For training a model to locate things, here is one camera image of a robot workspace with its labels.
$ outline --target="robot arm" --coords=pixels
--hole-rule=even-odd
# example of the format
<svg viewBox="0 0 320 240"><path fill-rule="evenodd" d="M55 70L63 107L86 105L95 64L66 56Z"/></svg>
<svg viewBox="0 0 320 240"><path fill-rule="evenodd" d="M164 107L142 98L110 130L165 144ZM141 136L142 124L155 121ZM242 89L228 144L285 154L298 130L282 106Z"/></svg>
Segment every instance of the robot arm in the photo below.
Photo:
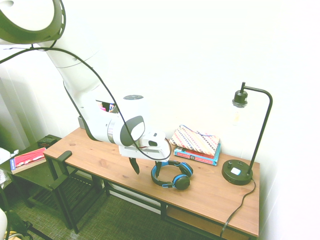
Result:
<svg viewBox="0 0 320 240"><path fill-rule="evenodd" d="M145 101L142 96L124 97L123 114L103 111L97 105L93 90L103 85L109 92L98 75L105 71L105 56L90 28L80 20L68 8L67 0L64 5L60 0L0 0L0 45L38 44L39 50L45 50L60 72L88 136L117 144L137 173L136 158L167 162L171 149L164 132L146 130L144 118L135 108L126 107L138 106Z"/></svg>

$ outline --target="lamp switch button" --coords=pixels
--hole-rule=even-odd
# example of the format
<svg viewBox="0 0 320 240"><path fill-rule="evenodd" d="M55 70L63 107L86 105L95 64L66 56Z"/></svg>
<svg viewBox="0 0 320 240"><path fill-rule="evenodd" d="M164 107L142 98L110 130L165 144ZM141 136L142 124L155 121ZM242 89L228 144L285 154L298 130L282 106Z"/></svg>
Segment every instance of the lamp switch button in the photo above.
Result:
<svg viewBox="0 0 320 240"><path fill-rule="evenodd" d="M231 173L233 173L235 175L239 175L241 173L241 170L234 167L234 168L231 169Z"/></svg>

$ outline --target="headphones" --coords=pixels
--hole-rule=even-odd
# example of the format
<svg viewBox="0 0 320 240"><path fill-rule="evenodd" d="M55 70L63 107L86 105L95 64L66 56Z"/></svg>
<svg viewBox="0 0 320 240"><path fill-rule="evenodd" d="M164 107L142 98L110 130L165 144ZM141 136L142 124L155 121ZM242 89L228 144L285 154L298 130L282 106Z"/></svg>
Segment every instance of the headphones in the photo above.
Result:
<svg viewBox="0 0 320 240"><path fill-rule="evenodd" d="M158 165L158 167L157 167L157 164L156 164L153 167L153 169L151 170L151 178L155 184L162 186L163 188L176 188L178 190L185 190L189 187L189 185L190 185L189 178L194 173L194 170L192 169L192 167L189 164L187 164L185 162L178 162L178 161L171 161L171 160L169 160L167 162L158 162L158 163L161 163L161 165ZM156 177L159 175L160 168L163 166L167 166L167 165L179 167L180 171L182 172L182 174L175 176L173 178L172 182L160 181Z"/></svg>

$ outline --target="black desk lamp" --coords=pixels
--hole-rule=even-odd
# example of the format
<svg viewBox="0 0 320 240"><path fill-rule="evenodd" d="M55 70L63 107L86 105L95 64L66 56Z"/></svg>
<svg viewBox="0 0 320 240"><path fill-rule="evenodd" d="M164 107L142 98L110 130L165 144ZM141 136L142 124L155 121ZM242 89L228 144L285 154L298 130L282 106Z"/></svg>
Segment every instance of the black desk lamp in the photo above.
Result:
<svg viewBox="0 0 320 240"><path fill-rule="evenodd" d="M252 91L266 94L269 97L269 106L266 111L266 115L265 115L265 118L263 121L263 125L261 128L261 132L260 132L258 141L255 146L255 150L254 150L251 162L250 162L250 166L243 161L234 160L234 159L226 161L222 166L223 177L227 181L229 181L230 183L235 184L235 185L246 185L246 184L250 183L250 181L252 179L252 176L253 176L252 166L255 162L255 158L256 158L256 155L258 152L261 138L264 133L264 130L265 130L265 127L267 124L267 120L268 120L268 117L269 117L269 114L271 111L272 103L273 103L272 96L269 92L262 90L262 89L259 89L259 88L245 86L245 84L246 83L243 82L242 86L241 86L241 90L238 90L235 92L234 99L232 100L232 103L234 106L236 106L237 108L244 108L247 105L248 94L246 91L244 91L244 89L248 89L248 90L252 90Z"/></svg>

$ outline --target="book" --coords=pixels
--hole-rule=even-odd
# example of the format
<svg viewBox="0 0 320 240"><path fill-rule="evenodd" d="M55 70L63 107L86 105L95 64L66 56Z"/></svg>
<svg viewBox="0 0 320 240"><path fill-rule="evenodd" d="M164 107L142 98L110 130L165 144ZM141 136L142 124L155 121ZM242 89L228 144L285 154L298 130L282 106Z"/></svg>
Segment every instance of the book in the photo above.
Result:
<svg viewBox="0 0 320 240"><path fill-rule="evenodd" d="M19 173L26 169L32 168L46 161L44 151L45 147L27 152L10 159L10 167L12 174Z"/></svg>
<svg viewBox="0 0 320 240"><path fill-rule="evenodd" d="M184 147L177 146L174 149L174 155L178 157L182 157L185 159L195 160L197 162L210 164L216 166L218 164L219 154L221 150L221 144L219 143L214 156L209 154L204 154L198 151L193 151Z"/></svg>
<svg viewBox="0 0 320 240"><path fill-rule="evenodd" d="M219 144L220 138L208 133L193 131L184 125L180 125L175 130L170 139L172 145L214 156Z"/></svg>

